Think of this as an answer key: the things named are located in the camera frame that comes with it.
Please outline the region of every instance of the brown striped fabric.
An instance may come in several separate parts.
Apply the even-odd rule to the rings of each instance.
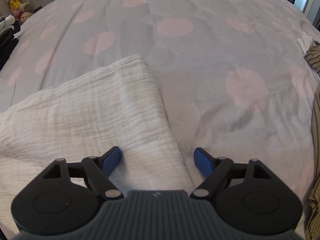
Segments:
[[[320,75],[320,45],[311,47],[305,60]],[[312,209],[311,217],[306,227],[306,239],[317,240],[320,237],[320,85],[317,88],[313,102],[313,112],[311,119],[311,133],[315,151],[315,186],[309,196]]]

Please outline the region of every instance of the metal pin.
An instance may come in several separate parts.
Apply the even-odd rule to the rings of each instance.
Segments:
[[[209,191],[203,188],[198,188],[193,192],[193,195],[196,197],[207,197],[209,195]]]
[[[117,189],[109,189],[105,192],[106,197],[108,198],[116,198],[121,196],[121,191]]]

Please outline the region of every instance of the pile of plush toys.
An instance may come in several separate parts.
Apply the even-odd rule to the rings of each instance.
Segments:
[[[5,0],[10,7],[13,16],[24,23],[31,15],[33,11],[29,0]]]

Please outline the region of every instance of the polka dot bed sheet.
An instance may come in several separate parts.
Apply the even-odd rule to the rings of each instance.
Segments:
[[[0,72],[0,111],[140,54],[195,185],[196,147],[235,162],[259,158],[306,207],[319,80],[296,42],[305,34],[320,41],[286,0],[56,0],[21,27]]]

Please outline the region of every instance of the bed sheet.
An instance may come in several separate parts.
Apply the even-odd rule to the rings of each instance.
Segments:
[[[195,186],[196,147],[235,162],[259,158],[307,208],[319,80],[296,42],[303,35],[320,41],[286,0],[56,0],[21,27],[0,72],[0,111],[138,53]]]

